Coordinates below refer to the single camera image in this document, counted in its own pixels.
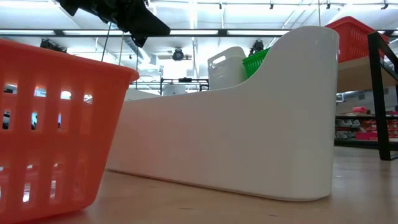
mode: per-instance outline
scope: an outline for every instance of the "ceiling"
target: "ceiling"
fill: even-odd
[[[316,0],[150,0],[150,10],[172,29],[294,29],[301,26],[324,26],[344,16],[353,16],[374,29],[398,28],[398,0],[388,0],[389,7],[381,10],[384,1],[370,0],[320,0],[324,3],[318,13]],[[350,4],[368,4],[355,6]],[[53,0],[0,0],[0,29],[107,29],[108,25],[96,16],[79,10],[69,16]],[[38,37],[14,37],[13,40],[30,45],[39,45]],[[211,56],[232,46],[240,46],[248,54],[254,41],[261,39],[264,45],[273,38],[258,37],[199,37],[196,38],[196,63],[198,73],[206,76],[206,61]],[[50,38],[71,54],[101,60],[105,38]],[[134,52],[121,38],[109,38],[104,61],[118,63],[122,49],[121,63],[136,68],[136,58],[129,58]],[[151,37],[144,50],[156,55],[170,55],[174,48],[182,48],[192,54],[190,37]],[[164,60],[165,64],[175,63]],[[193,65],[192,61],[184,62]]]

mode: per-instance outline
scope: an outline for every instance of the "red basket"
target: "red basket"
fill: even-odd
[[[0,223],[89,206],[137,72],[8,40],[0,52]]]
[[[351,16],[343,17],[326,25],[326,27],[337,31],[340,35],[339,62],[346,62],[369,56],[368,34],[375,32],[374,29]],[[381,37],[386,43],[389,43],[388,37],[382,34]],[[384,58],[384,54],[381,51],[380,56]]]

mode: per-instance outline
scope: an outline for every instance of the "wire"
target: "wire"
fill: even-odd
[[[319,26],[321,26],[321,2],[318,0],[318,19],[319,19]]]
[[[138,72],[138,54],[136,55],[137,60],[136,60],[136,72]]]
[[[120,65],[120,62],[121,62],[121,60],[122,60],[122,50],[123,50],[123,37],[124,37],[124,33],[122,33],[122,43],[121,43],[121,45],[120,45],[120,55],[119,55],[119,65]]]
[[[111,31],[111,25],[112,25],[112,22],[109,23],[109,29],[108,29],[108,34],[106,35],[106,40],[105,40],[105,45],[104,45],[104,51],[102,52],[102,59],[101,59],[102,62],[104,61],[105,50],[106,50],[106,44],[108,43],[109,32]]]

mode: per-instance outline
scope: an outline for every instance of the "white container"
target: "white container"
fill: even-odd
[[[247,79],[243,67],[246,55],[241,47],[231,47],[208,59],[211,90],[234,87]]]
[[[330,195],[338,42],[301,27],[238,86],[124,102],[107,168],[279,200]]]
[[[187,92],[185,91],[185,85],[176,85],[171,83],[169,85],[166,85],[163,89],[164,96],[180,95],[186,93]]]

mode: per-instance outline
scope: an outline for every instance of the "store shelf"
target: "store shelf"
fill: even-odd
[[[382,69],[384,87],[398,85],[398,81]],[[363,57],[338,64],[337,92],[372,90],[372,78],[369,57]]]
[[[398,142],[390,141],[391,150],[398,151]],[[355,139],[335,139],[335,146],[344,147],[357,147],[363,149],[378,149],[379,145],[377,141],[366,141],[366,140],[355,140]]]
[[[375,116],[336,116],[336,119],[375,120]],[[386,116],[388,120],[398,120],[398,116]]]

